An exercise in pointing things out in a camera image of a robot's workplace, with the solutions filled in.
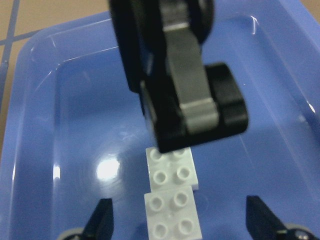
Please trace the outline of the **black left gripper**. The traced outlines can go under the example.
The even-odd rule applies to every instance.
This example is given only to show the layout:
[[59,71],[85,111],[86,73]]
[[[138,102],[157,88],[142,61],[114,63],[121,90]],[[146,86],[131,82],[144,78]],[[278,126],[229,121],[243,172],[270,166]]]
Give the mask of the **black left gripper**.
[[214,22],[213,0],[110,0],[109,10],[129,89],[138,93],[151,70],[163,75],[167,41],[165,27],[186,24],[202,45]]

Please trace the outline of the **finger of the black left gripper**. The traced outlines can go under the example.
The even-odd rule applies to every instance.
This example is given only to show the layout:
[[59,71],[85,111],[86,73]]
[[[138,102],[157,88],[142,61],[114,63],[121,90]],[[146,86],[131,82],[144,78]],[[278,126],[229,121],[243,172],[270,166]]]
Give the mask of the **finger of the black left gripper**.
[[165,27],[162,75],[141,82],[145,117],[161,153],[245,132],[249,114],[229,66],[204,65],[187,26]]

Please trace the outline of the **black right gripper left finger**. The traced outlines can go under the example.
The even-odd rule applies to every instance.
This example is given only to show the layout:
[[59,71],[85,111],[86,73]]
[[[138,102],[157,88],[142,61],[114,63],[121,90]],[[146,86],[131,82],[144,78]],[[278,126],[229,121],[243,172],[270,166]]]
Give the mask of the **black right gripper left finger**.
[[102,198],[85,227],[72,228],[58,236],[58,240],[111,240],[114,233],[113,200]]

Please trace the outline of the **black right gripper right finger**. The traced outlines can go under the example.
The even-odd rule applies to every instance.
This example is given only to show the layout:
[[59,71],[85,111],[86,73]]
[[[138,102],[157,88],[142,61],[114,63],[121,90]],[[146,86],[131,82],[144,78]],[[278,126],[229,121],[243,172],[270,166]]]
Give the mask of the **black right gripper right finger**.
[[248,195],[245,225],[253,240],[318,240],[305,226],[283,223],[257,195]]

